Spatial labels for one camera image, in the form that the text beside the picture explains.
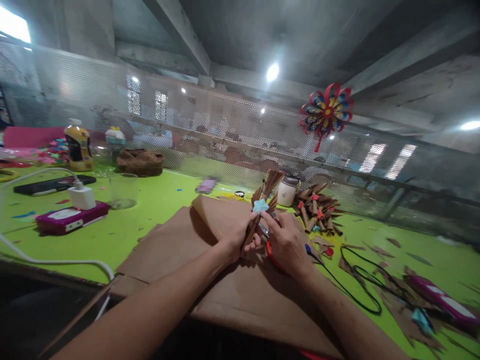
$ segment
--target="table surface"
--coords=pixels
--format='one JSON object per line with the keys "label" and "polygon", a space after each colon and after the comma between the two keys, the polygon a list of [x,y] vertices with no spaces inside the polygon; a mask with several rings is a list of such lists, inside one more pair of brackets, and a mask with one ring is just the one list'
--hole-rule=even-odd
{"label": "table surface", "polygon": [[[21,174],[28,174],[38,168],[16,169]],[[50,170],[47,173],[35,175],[24,179],[15,185],[28,184],[66,176],[63,171]],[[34,215],[23,218],[14,216],[35,212],[36,215],[48,211],[59,210],[70,206],[70,202],[57,204],[68,200],[66,191],[39,197],[25,196],[13,193],[11,187],[5,190],[2,207],[0,210],[0,231],[11,242],[28,256],[39,260],[99,260],[108,264],[114,271],[128,256],[137,244],[137,239],[145,236],[156,224],[165,223],[182,206],[189,206],[197,196],[195,188],[201,182],[200,178],[188,176],[174,171],[164,170],[163,174],[155,177],[139,178],[138,204],[124,210],[110,210],[108,216],[92,225],[81,228],[64,236],[39,236],[35,230]],[[99,201],[110,201],[109,181],[98,178],[97,182],[89,185],[95,198]],[[219,184],[212,192],[212,196],[233,193],[242,190],[251,193],[249,189]],[[347,243],[366,247],[379,246],[394,255],[386,258],[390,266],[387,270],[394,276],[403,275],[404,265],[409,266],[419,275],[430,279],[440,289],[459,302],[480,307],[480,294],[473,292],[459,283],[473,284],[480,287],[479,261],[480,255],[470,246],[458,246],[443,243],[433,236],[419,232],[387,225],[369,218],[352,214],[344,214],[338,219],[343,225]],[[387,241],[394,238],[401,244],[397,248]],[[344,238],[336,236],[330,241],[337,244],[334,248],[333,260],[325,259],[325,265],[335,277],[364,304],[371,306],[371,300],[362,290],[357,281],[338,267],[340,259],[340,244]],[[354,250],[363,257],[379,263],[382,259],[369,248],[367,250]],[[15,254],[3,243],[0,243],[0,252],[3,261],[22,263]],[[421,256],[433,265],[427,265],[411,257],[407,253]],[[352,265],[359,265],[372,272],[374,266],[346,252],[345,256]],[[88,264],[69,265],[34,265],[38,268],[55,271],[86,280],[104,283],[108,277],[101,269]],[[326,276],[325,269],[318,267]],[[380,301],[371,284],[367,285],[370,292]],[[425,345],[415,341],[413,348],[403,335],[397,323],[382,304],[382,315],[368,316],[377,323],[401,348],[412,358],[430,360],[434,355]],[[480,354],[480,344],[460,334],[443,329],[451,338],[465,346],[474,354]],[[438,340],[446,350],[440,357],[446,359],[476,359],[464,349],[453,345],[445,335],[438,334]]]}

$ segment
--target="red tassel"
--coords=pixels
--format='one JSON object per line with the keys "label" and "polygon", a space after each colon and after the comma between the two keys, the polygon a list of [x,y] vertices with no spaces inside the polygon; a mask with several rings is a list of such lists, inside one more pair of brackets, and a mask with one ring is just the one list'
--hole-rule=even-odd
{"label": "red tassel", "polygon": [[315,152],[316,152],[316,153],[318,153],[319,150],[320,150],[320,144],[321,144],[321,142],[322,142],[322,137],[323,137],[323,136],[320,136],[320,139],[318,140],[318,144],[316,145],[316,148],[315,148]]}

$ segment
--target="pink power bank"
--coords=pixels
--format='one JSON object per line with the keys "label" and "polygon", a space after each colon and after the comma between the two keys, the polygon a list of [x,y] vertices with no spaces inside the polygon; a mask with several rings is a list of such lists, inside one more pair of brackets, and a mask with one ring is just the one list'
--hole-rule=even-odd
{"label": "pink power bank", "polygon": [[452,299],[430,280],[414,275],[408,277],[408,284],[431,303],[448,312],[458,327],[476,332],[480,328],[480,319],[465,306]]}
{"label": "pink power bank", "polygon": [[96,201],[96,206],[90,210],[68,207],[40,215],[36,218],[36,224],[43,234],[65,235],[103,219],[109,213],[109,209],[110,205],[107,203]]}

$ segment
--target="hand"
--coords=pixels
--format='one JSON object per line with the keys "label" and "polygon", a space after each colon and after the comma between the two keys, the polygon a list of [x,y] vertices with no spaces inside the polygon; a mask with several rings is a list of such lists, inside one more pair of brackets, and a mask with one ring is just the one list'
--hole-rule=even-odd
{"label": "hand", "polygon": [[268,224],[271,251],[281,267],[296,280],[308,276],[315,270],[305,247],[300,242],[302,233],[295,225],[295,218],[291,214],[279,214],[278,219],[282,226],[280,227],[266,212],[262,212],[261,216]]}
{"label": "hand", "polygon": [[[233,264],[240,258],[240,248],[245,241],[247,235],[247,228],[251,221],[257,217],[257,212],[251,212],[248,218],[232,224],[230,231],[221,238],[218,245],[223,247],[228,257],[228,262]],[[253,241],[245,246],[246,252],[260,246],[261,240],[258,233],[253,236]]]}

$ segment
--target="window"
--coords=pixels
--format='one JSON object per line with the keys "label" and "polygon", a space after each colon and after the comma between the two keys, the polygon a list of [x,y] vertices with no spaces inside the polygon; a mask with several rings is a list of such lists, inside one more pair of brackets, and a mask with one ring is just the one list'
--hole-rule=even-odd
{"label": "window", "polygon": [[412,154],[414,153],[416,148],[417,146],[415,145],[410,145],[410,144],[405,145],[403,149],[400,151],[400,154],[398,155],[398,157],[393,162],[388,172],[386,173],[385,177],[395,180],[397,176],[400,174],[400,171],[402,171],[405,164],[409,160],[409,157],[411,157]]}
{"label": "window", "polygon": [[140,115],[140,81],[135,76],[126,76],[128,112]]}
{"label": "window", "polygon": [[360,171],[362,173],[369,173],[373,170],[375,164],[380,159],[380,156],[384,152],[386,146],[387,144],[372,145],[370,151],[368,152],[368,155],[366,156],[365,160],[363,160],[363,163],[360,166]]}
{"label": "window", "polygon": [[167,122],[167,94],[155,91],[155,119]]}
{"label": "window", "polygon": [[0,32],[25,43],[31,43],[29,27],[23,18],[0,6],[0,19]]}

